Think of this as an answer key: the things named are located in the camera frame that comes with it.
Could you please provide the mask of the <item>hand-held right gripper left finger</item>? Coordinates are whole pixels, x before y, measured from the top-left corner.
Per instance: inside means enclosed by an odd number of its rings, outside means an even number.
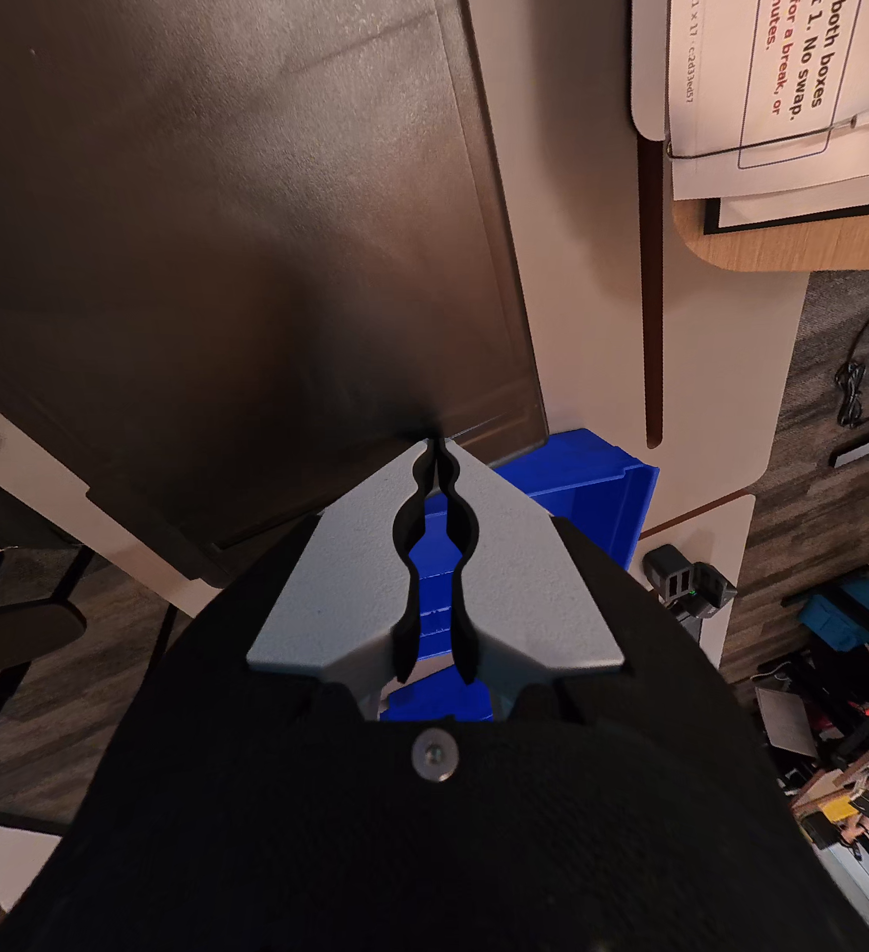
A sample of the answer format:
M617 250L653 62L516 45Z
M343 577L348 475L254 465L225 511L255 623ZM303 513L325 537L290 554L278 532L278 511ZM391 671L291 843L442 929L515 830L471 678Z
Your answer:
M435 442L423 439L326 507L247 654L251 670L343 684L367 720L411 675Z

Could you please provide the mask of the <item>grey flat pad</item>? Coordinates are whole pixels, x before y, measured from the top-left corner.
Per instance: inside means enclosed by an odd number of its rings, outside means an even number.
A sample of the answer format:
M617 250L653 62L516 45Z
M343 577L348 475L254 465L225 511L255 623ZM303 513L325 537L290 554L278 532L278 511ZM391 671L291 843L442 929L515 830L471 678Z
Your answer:
M758 685L755 697L769 743L809 760L818 758L805 704L791 692Z

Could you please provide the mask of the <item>light wooden board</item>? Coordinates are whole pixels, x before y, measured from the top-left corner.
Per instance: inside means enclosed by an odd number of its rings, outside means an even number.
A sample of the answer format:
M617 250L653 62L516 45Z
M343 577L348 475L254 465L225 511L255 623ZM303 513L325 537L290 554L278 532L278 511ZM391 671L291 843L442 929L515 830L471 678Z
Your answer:
M672 220L696 257L729 271L869 270L869 215L749 232L704 233L703 200L672 201Z

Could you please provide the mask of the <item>black framed card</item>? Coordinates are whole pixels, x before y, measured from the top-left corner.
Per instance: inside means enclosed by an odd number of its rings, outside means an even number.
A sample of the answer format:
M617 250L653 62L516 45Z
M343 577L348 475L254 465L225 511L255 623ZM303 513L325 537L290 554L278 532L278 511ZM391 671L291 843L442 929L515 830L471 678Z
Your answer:
M741 221L734 224L728 224L726 222L726 212L723 210L723 200L720 198L710 198L705 200L703 234L712 235L735 232L750 232L762 229L784 227L787 225L811 224L823 221L867 216L869 216L869 204L848 208L833 208L830 210L816 211L809 214L783 218L777 216L768 216L763 219L756 219L750 222Z

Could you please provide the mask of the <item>black drawer cabinet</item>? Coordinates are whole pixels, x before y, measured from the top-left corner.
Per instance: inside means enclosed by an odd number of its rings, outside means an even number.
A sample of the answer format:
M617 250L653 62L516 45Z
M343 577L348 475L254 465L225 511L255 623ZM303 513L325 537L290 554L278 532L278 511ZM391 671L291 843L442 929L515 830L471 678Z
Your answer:
M468 2L0 2L0 414L222 588L548 424Z

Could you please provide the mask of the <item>black battery charger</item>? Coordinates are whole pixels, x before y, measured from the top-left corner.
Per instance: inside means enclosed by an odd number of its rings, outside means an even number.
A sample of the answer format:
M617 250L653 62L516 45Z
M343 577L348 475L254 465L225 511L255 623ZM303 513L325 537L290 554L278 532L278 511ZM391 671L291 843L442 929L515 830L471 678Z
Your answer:
M674 545L663 544L642 558L644 575L665 605L694 592L694 565Z

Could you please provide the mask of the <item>white clipboard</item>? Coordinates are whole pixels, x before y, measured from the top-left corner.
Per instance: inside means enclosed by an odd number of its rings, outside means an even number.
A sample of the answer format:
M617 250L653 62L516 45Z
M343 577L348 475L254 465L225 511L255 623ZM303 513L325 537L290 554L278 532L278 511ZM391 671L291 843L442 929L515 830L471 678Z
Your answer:
M667 135L667 69L670 1L631 1L630 110L644 139Z

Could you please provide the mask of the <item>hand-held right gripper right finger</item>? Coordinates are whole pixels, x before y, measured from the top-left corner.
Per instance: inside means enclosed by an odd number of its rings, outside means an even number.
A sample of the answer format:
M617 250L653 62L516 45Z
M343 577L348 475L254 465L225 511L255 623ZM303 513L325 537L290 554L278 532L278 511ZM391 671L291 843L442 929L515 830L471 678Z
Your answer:
M435 442L452 571L451 645L459 676L507 720L527 687L612 674L624 654L556 519L452 439Z

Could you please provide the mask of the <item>blue plastic bin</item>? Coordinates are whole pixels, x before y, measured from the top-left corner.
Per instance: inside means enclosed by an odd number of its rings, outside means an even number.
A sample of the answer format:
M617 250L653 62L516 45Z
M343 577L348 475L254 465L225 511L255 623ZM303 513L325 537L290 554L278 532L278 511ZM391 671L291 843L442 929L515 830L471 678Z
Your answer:
M586 429L549 436L547 444L497 470L557 517L573 523L617 564L628 568L652 501L658 469ZM420 643L412 679L385 688L381 721L490 721L488 687L465 684L451 653L452 572L460 552L448 536L447 503L425 503L426 530L411 551L419 573Z

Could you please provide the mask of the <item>blue tool bag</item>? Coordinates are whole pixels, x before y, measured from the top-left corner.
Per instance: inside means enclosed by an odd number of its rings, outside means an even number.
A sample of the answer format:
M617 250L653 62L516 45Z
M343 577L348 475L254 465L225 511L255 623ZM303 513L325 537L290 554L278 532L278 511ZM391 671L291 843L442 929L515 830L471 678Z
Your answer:
M843 590L869 611L868 578L846 581ZM822 594L809 597L798 613L798 621L836 651L847 652L869 645L869 630Z

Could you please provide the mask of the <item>printed paper sheet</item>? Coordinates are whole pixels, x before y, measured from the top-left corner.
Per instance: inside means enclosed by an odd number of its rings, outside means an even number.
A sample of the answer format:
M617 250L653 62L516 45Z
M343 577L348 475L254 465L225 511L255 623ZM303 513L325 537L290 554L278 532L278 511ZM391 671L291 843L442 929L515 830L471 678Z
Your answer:
M869 109L869 1L672 2L669 142L678 154L805 132ZM869 126L672 160L678 199L869 176Z

